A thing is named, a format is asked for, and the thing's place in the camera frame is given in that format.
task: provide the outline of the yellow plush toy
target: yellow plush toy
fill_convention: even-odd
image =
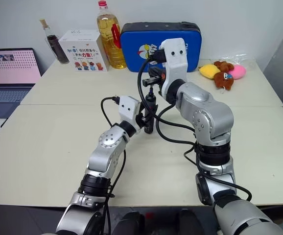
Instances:
[[[214,75],[218,72],[221,72],[217,66],[213,65],[213,64],[207,64],[207,65],[204,65],[203,67],[201,67],[199,69],[200,73],[209,78],[209,79],[213,79]]]

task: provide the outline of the cooking oil bottle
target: cooking oil bottle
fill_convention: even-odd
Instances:
[[[120,26],[118,20],[109,10],[107,2],[98,2],[100,13],[97,24],[101,34],[103,47],[108,55],[111,66],[115,69],[126,68],[120,43]]]

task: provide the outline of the bottle cork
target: bottle cork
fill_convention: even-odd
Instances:
[[[43,28],[48,28],[48,25],[47,25],[45,19],[40,19],[39,21],[40,21],[40,23],[42,23]]]

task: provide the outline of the stuffed toy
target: stuffed toy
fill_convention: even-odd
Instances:
[[[226,61],[215,61],[213,63],[221,72],[228,72],[234,69],[234,65],[226,63]]]
[[[215,65],[212,64],[207,64],[204,65],[203,67],[200,67],[199,71],[203,76],[209,79],[213,79],[216,73],[221,72]]]
[[[218,72],[214,75],[214,82],[215,86],[218,88],[225,88],[226,90],[230,90],[231,86],[234,83],[234,79],[232,75],[226,73],[226,72]]]
[[[234,69],[229,71],[234,80],[241,79],[246,74],[246,69],[242,65],[234,65]]]

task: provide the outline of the laptop screen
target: laptop screen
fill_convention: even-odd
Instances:
[[[0,50],[0,85],[35,84],[40,77],[32,49]]]

